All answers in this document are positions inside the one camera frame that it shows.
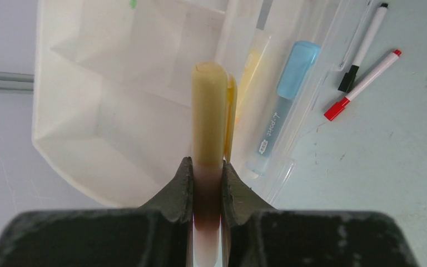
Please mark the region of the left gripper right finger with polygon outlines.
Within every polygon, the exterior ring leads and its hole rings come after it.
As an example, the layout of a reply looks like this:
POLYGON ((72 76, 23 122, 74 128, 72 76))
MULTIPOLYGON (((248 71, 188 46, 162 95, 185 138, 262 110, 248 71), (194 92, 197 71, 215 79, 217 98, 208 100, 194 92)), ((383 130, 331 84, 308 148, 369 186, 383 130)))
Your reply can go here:
POLYGON ((224 266, 418 266, 396 221, 376 211, 279 210, 224 164, 224 266))

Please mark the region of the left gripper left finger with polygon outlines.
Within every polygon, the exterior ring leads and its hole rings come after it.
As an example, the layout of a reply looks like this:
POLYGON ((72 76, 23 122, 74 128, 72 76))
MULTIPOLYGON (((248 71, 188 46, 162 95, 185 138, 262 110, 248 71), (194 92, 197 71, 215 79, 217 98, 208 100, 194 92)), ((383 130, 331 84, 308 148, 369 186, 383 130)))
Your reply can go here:
POLYGON ((192 266, 193 172, 140 207, 18 214, 0 235, 0 266, 192 266))

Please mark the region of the white plastic drawer organizer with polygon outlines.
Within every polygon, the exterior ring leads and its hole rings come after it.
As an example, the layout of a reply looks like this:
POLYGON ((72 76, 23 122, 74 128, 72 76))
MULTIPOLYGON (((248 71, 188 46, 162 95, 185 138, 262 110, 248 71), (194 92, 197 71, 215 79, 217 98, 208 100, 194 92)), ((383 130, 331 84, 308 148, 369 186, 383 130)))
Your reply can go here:
POLYGON ((76 189, 140 206, 191 152, 191 71, 219 63, 240 83, 256 29, 271 36, 235 126, 231 162, 269 203, 291 177, 292 150, 325 81, 351 60, 375 1, 39 1, 32 139, 76 189), (246 163, 297 41, 321 47, 266 171, 246 163))

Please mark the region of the yellow orange highlighter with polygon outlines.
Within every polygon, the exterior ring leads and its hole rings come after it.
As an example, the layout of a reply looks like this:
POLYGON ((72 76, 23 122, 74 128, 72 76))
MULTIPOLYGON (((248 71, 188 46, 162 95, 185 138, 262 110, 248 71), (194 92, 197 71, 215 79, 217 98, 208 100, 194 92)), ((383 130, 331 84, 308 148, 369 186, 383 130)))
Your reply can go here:
POLYGON ((193 249, 197 266, 217 262, 227 82, 225 70, 217 63, 201 62, 192 69, 193 249))

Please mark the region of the light blue highlighter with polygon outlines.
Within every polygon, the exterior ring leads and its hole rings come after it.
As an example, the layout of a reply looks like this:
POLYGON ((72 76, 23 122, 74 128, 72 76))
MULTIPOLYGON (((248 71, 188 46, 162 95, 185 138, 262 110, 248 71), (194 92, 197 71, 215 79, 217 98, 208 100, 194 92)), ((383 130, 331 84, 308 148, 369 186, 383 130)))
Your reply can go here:
POLYGON ((309 41, 297 41, 285 62, 276 86, 274 107, 267 113, 264 131, 246 166, 258 175, 266 171, 275 143, 286 122, 294 100, 309 70, 316 62, 321 47, 309 41))

